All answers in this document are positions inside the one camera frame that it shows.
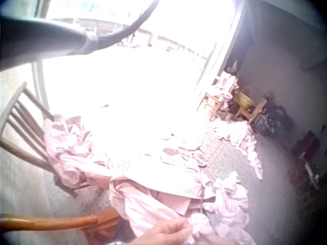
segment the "black cable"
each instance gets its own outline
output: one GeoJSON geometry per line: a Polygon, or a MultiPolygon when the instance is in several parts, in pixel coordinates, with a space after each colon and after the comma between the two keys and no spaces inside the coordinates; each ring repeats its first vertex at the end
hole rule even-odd
{"type": "Polygon", "coordinates": [[[99,37],[98,39],[98,50],[102,50],[104,48],[110,47],[129,35],[133,34],[140,26],[150,17],[152,12],[157,7],[160,0],[154,0],[151,5],[147,8],[146,11],[129,27],[111,35],[108,37],[99,37]]]}

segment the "wooden furniture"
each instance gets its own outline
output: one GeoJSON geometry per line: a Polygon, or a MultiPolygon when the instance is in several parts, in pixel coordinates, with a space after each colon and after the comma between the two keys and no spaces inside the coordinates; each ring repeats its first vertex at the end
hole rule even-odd
{"type": "Polygon", "coordinates": [[[309,131],[303,139],[298,140],[293,148],[292,153],[295,158],[298,158],[303,152],[305,152],[304,158],[308,161],[313,157],[320,147],[320,141],[317,136],[309,131]]]}
{"type": "MultiPolygon", "coordinates": [[[[231,93],[237,85],[238,79],[235,76],[223,72],[221,77],[216,77],[216,80],[217,84],[213,85],[212,87],[231,93]]],[[[212,118],[217,118],[219,111],[224,104],[223,101],[219,101],[217,96],[210,95],[210,92],[205,93],[204,97],[199,103],[197,111],[199,110],[202,103],[205,103],[204,107],[209,106],[212,110],[212,115],[209,119],[210,121],[212,121],[212,118]]]]}
{"type": "Polygon", "coordinates": [[[116,235],[119,214],[114,208],[76,218],[36,218],[16,214],[2,214],[0,227],[9,231],[56,231],[80,228],[89,245],[99,245],[102,240],[112,240],[116,235]]]}
{"type": "Polygon", "coordinates": [[[248,123],[250,125],[253,122],[253,120],[257,117],[257,115],[262,112],[262,109],[266,103],[267,103],[267,100],[262,99],[251,113],[249,113],[246,109],[240,107],[238,112],[234,116],[234,120],[237,120],[237,118],[240,115],[242,115],[248,120],[248,123]]]}
{"type": "Polygon", "coordinates": [[[19,100],[22,94],[25,94],[27,98],[42,112],[42,114],[50,119],[54,120],[53,115],[47,110],[38,99],[31,93],[31,91],[26,87],[27,83],[24,82],[14,93],[13,97],[10,99],[8,105],[4,109],[0,118],[0,147],[10,152],[14,156],[36,166],[42,168],[48,172],[54,174],[55,185],[69,193],[70,195],[76,197],[77,194],[74,190],[88,187],[89,185],[82,185],[79,188],[71,189],[64,186],[48,162],[48,157],[44,144],[44,131],[33,118],[32,114],[28,111],[26,106],[19,100]],[[17,134],[39,155],[36,157],[29,152],[18,147],[14,143],[5,139],[2,134],[6,125],[10,125],[17,134]]]}
{"type": "Polygon", "coordinates": [[[211,96],[210,94],[208,94],[208,93],[206,92],[205,95],[204,95],[204,97],[203,97],[202,100],[200,101],[198,108],[196,109],[197,111],[199,110],[199,108],[200,108],[200,106],[201,106],[202,103],[205,103],[205,104],[204,104],[204,108],[205,108],[206,106],[211,107],[211,109],[212,109],[212,114],[211,114],[211,117],[210,117],[209,120],[212,121],[212,118],[217,117],[217,115],[218,115],[218,113],[219,113],[219,110],[220,110],[220,108],[221,108],[221,106],[222,106],[222,102],[220,102],[220,101],[218,100],[217,97],[215,97],[215,96],[211,96]]]}

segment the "pink cloth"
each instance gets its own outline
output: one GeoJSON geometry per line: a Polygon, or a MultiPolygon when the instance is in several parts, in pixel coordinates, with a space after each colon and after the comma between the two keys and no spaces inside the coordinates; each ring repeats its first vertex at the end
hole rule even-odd
{"type": "MultiPolygon", "coordinates": [[[[249,222],[248,197],[247,190],[239,183],[237,176],[234,171],[224,181],[217,179],[214,184],[216,200],[214,203],[204,202],[203,208],[214,212],[221,222],[215,227],[221,237],[236,239],[244,245],[255,245],[253,239],[243,230],[249,222]]],[[[166,178],[161,185],[165,186],[169,181],[170,179],[166,178]]],[[[188,217],[189,223],[194,228],[193,236],[198,237],[200,233],[207,235],[213,232],[208,218],[196,212],[199,195],[191,198],[192,191],[182,193],[182,196],[171,194],[176,193],[174,189],[169,192],[162,193],[144,187],[123,176],[114,177],[110,181],[110,203],[123,218],[130,221],[136,236],[141,236],[158,221],[171,220],[180,216],[188,217]]],[[[188,243],[193,244],[194,239],[190,237],[188,243]]]]}
{"type": "Polygon", "coordinates": [[[199,208],[204,198],[214,198],[211,180],[200,171],[204,165],[199,144],[172,136],[163,140],[159,154],[136,158],[123,176],[110,181],[110,203],[131,223],[136,236],[158,221],[188,215],[191,201],[199,208]]]}
{"type": "Polygon", "coordinates": [[[211,86],[208,93],[216,97],[219,102],[223,102],[221,109],[225,110],[228,108],[228,101],[233,98],[231,92],[236,88],[238,88],[237,78],[223,71],[217,84],[211,86]]]}
{"type": "Polygon", "coordinates": [[[214,122],[214,131],[219,139],[230,140],[230,143],[236,147],[254,167],[257,177],[262,180],[263,170],[258,154],[255,151],[256,140],[252,128],[246,121],[226,122],[216,120],[214,122]]]}
{"type": "Polygon", "coordinates": [[[54,115],[44,141],[49,163],[65,186],[77,188],[86,181],[108,189],[113,175],[108,159],[97,150],[92,132],[84,127],[80,116],[65,119],[54,115]]]}
{"type": "Polygon", "coordinates": [[[220,223],[215,227],[218,235],[235,239],[240,245],[255,245],[252,237],[243,229],[249,223],[247,190],[240,184],[238,174],[233,171],[224,181],[217,179],[216,200],[204,203],[204,209],[215,212],[220,223]]]}

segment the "pink fabric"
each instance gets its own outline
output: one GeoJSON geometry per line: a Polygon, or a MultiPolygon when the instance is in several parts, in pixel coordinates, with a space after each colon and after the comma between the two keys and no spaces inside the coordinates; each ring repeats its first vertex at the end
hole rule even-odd
{"type": "Polygon", "coordinates": [[[215,227],[218,235],[235,239],[241,245],[255,245],[252,237],[243,229],[249,223],[247,190],[240,184],[238,174],[233,171],[224,181],[217,179],[216,201],[204,203],[204,209],[215,212],[220,223],[215,227]]]}
{"type": "MultiPolygon", "coordinates": [[[[135,159],[124,176],[152,190],[193,199],[201,198],[202,184],[207,181],[199,170],[166,164],[149,156],[135,159]]],[[[215,196],[210,187],[205,188],[204,195],[215,196]]]]}
{"type": "Polygon", "coordinates": [[[177,136],[170,136],[162,141],[162,162],[171,165],[182,165],[198,170],[198,166],[205,167],[203,152],[198,141],[183,141],[177,136]]]}
{"type": "MultiPolygon", "coordinates": [[[[193,213],[189,218],[188,222],[193,226],[192,235],[195,237],[200,237],[202,235],[213,234],[215,231],[210,225],[209,219],[202,213],[193,213]]],[[[194,244],[194,238],[190,236],[188,238],[189,244],[194,244]]]]}
{"type": "Polygon", "coordinates": [[[211,86],[208,93],[218,98],[219,102],[223,102],[221,109],[224,110],[228,108],[227,102],[233,98],[231,92],[237,87],[237,78],[223,71],[217,84],[211,86]]]}
{"type": "Polygon", "coordinates": [[[216,120],[214,122],[214,131],[217,138],[230,140],[230,143],[236,147],[254,167],[257,177],[262,180],[263,170],[258,154],[255,151],[256,140],[252,128],[246,121],[226,122],[216,120]]]}
{"type": "MultiPolygon", "coordinates": [[[[214,212],[221,222],[215,227],[221,237],[236,239],[240,244],[254,245],[253,239],[243,230],[249,222],[248,197],[247,190],[239,183],[237,177],[234,171],[224,181],[217,179],[214,184],[216,200],[214,203],[204,202],[203,208],[214,212]]],[[[164,186],[167,182],[169,180],[166,178],[161,184],[164,186]]],[[[123,176],[114,177],[110,181],[110,203],[123,218],[130,221],[136,236],[141,236],[158,221],[171,220],[181,215],[188,217],[194,228],[193,236],[212,233],[213,228],[208,218],[195,212],[199,200],[183,196],[146,188],[123,176]]],[[[193,244],[194,239],[190,237],[188,242],[193,244]]]]}
{"type": "Polygon", "coordinates": [[[80,116],[65,119],[55,115],[44,141],[49,163],[65,186],[77,188],[86,181],[108,189],[113,175],[108,159],[97,150],[92,132],[84,127],[80,116]]]}

